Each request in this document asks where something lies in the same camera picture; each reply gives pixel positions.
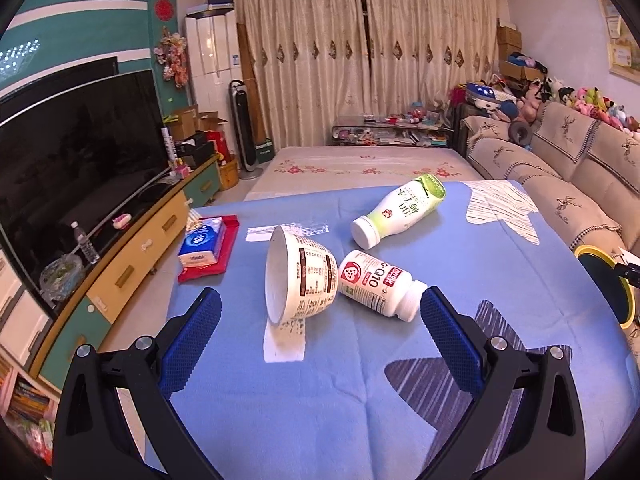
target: picture frame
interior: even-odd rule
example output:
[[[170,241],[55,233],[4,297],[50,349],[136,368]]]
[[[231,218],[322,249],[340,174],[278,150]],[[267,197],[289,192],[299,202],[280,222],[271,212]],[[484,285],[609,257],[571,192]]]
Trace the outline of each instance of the picture frame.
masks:
[[[640,47],[611,0],[599,0],[606,26],[609,72],[640,84]]]

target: beige curtain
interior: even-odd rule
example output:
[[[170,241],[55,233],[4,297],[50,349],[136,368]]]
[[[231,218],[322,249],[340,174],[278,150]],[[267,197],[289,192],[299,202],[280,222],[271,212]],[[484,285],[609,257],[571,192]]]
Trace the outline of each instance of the beige curtain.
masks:
[[[374,113],[442,105],[453,86],[490,74],[498,0],[367,0],[367,10]]]
[[[360,0],[234,0],[276,149],[327,144],[337,116],[369,112]]]

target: blue tissue package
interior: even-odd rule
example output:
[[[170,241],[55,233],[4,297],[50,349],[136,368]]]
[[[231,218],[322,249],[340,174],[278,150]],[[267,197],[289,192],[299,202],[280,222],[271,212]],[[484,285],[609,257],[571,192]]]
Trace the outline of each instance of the blue tissue package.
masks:
[[[203,267],[216,264],[220,257],[225,223],[222,218],[202,218],[187,231],[178,252],[183,267]]]

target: yellow drawer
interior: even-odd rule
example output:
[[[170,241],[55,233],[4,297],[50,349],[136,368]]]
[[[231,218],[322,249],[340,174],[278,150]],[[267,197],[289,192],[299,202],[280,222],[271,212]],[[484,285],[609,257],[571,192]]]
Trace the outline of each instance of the yellow drawer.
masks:
[[[156,261],[184,229],[188,208],[176,194],[122,248],[87,292],[87,297],[113,324]]]

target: blue table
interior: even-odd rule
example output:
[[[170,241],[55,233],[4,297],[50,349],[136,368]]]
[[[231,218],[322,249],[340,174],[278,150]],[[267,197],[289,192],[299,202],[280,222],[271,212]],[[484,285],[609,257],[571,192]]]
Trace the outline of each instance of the blue table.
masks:
[[[446,188],[436,212],[369,252],[439,286],[485,332],[500,333],[518,348],[559,344],[571,354],[590,476],[640,403],[625,337],[595,284],[539,213],[529,216],[540,238],[534,245],[502,221],[469,224],[471,190],[461,182]],[[326,225],[313,238],[340,263],[357,248],[350,222],[391,189],[200,210],[237,214],[240,231],[224,275],[174,286],[169,317],[183,314],[204,286],[220,293],[223,311],[187,387],[171,400],[225,480],[413,480],[465,409],[467,394],[457,390],[419,316],[411,323],[389,319],[341,295],[306,320],[302,361],[265,362],[268,242],[245,241],[247,229]],[[147,463],[161,468],[146,448]],[[491,460],[488,453],[483,465]]]

